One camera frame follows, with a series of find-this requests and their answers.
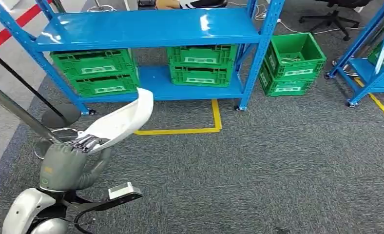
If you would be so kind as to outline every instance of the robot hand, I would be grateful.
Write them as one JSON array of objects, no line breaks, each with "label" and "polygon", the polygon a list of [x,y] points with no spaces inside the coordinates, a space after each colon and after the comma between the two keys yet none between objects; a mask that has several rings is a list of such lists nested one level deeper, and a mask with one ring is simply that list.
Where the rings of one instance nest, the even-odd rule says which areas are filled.
[{"label": "robot hand", "polygon": [[92,169],[84,172],[88,152],[101,139],[85,136],[66,143],[56,143],[48,149],[40,169],[40,188],[51,192],[82,190],[93,185],[110,161],[110,148],[100,152]]}]

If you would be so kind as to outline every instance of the yellow line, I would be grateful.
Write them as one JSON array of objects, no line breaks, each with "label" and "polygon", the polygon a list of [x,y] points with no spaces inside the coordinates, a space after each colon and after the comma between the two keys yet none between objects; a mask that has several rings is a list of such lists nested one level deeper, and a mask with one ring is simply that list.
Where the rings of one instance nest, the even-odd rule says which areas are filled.
[{"label": "yellow line", "polygon": [[219,133],[222,129],[221,114],[219,112],[218,100],[212,99],[214,128],[197,129],[165,129],[165,130],[138,130],[136,135],[176,135],[176,134],[197,134],[197,133]]},{"label": "yellow line", "polygon": [[[355,77],[354,80],[355,80],[361,87],[364,86],[364,84],[361,82],[360,78]],[[378,98],[376,98],[376,96],[374,96],[374,94],[369,93],[369,95],[370,95],[370,98],[373,99],[373,101],[376,103],[376,105],[379,106],[379,108],[384,112],[384,105],[383,105],[383,103],[382,103]]]},{"label": "yellow line", "polygon": [[218,100],[212,99],[212,111],[213,111],[213,122],[215,123],[215,128],[222,129],[221,114],[219,113]]}]

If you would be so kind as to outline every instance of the gray carpet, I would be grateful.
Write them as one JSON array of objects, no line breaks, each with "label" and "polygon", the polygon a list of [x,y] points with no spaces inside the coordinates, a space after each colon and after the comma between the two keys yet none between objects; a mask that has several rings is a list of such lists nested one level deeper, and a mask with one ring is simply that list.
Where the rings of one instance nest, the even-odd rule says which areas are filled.
[{"label": "gray carpet", "polygon": [[[380,2],[360,15],[343,14],[366,22]],[[317,2],[288,0],[281,18],[305,31],[311,25],[299,25],[300,15],[326,11]],[[317,36],[330,61],[347,46],[342,37]],[[165,63],[161,49],[136,54],[141,63]],[[47,78],[40,91],[53,103],[67,101]],[[144,197],[83,220],[95,217],[88,229],[97,234],[276,234],[277,227],[292,234],[384,234],[384,115],[368,97],[349,109],[349,95],[341,79],[319,78],[302,97],[267,98],[257,84],[246,112],[234,111],[232,100],[219,101],[220,133],[130,136],[81,194],[99,199],[102,189],[131,181]],[[90,106],[101,116],[122,104]],[[33,101],[33,115],[44,110]],[[84,129],[98,116],[84,116],[74,127]],[[212,125],[209,100],[157,102],[145,128]],[[20,126],[0,162],[0,228],[13,199],[38,185],[37,138]]]}]

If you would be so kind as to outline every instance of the shelf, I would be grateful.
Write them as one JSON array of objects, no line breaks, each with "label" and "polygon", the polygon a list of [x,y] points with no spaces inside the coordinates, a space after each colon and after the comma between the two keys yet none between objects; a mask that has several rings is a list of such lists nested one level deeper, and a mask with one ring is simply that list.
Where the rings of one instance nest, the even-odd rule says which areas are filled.
[{"label": "shelf", "polygon": [[[348,64],[356,70],[357,74],[361,78],[364,85],[370,82],[371,75],[374,73],[375,66],[371,64],[365,58],[350,59]],[[384,92],[384,79],[380,80],[377,84],[372,87],[370,92]]]},{"label": "shelf", "polygon": [[246,8],[56,14],[36,40],[38,51],[257,43]]},{"label": "shelf", "polygon": [[[167,66],[145,66],[139,68],[140,86],[150,90],[156,101],[241,98],[243,88],[237,73],[233,73],[228,88],[174,85],[171,83]],[[124,102],[133,101],[137,93],[101,97],[81,97],[81,102]]]}]

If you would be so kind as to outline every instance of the chair leg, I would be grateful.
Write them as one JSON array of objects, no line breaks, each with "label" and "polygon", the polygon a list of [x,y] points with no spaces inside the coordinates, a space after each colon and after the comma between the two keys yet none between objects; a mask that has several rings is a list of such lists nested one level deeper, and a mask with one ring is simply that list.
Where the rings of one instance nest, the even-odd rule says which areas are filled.
[{"label": "chair leg", "polygon": [[331,20],[325,20],[325,21],[323,21],[323,22],[321,22],[321,23],[315,25],[313,28],[311,28],[311,29],[309,30],[309,32],[311,32],[311,33],[313,34],[313,31],[314,31],[314,30],[316,30],[317,28],[319,28],[319,27],[321,27],[321,26],[324,26],[324,25],[326,25],[326,24],[328,24],[328,23],[330,23],[330,22],[331,22]]},{"label": "chair leg", "polygon": [[344,27],[341,25],[341,23],[340,23],[337,19],[334,21],[334,23],[335,23],[335,25],[336,25],[337,27],[339,27],[339,29],[341,29],[341,31],[346,35],[346,36],[343,38],[343,40],[345,40],[345,41],[350,40],[350,39],[351,39],[351,38],[350,38],[350,34],[349,34],[348,31],[346,30],[346,28],[344,28]]},{"label": "chair leg", "polygon": [[327,16],[302,16],[301,18],[303,19],[328,19]]},{"label": "chair leg", "polygon": [[338,17],[338,20],[339,20],[339,21],[348,22],[348,23],[354,23],[354,24],[358,23],[358,24],[360,24],[359,21],[355,21],[355,20],[352,20],[352,19],[347,19],[347,18],[340,17],[340,16]]},{"label": "chair leg", "polygon": [[355,20],[352,20],[352,19],[347,19],[347,18],[344,18],[344,17],[338,17],[338,20],[339,21],[343,21],[343,22],[347,22],[347,23],[353,23],[354,24],[353,27],[358,27],[360,25],[359,21],[355,21]]}]

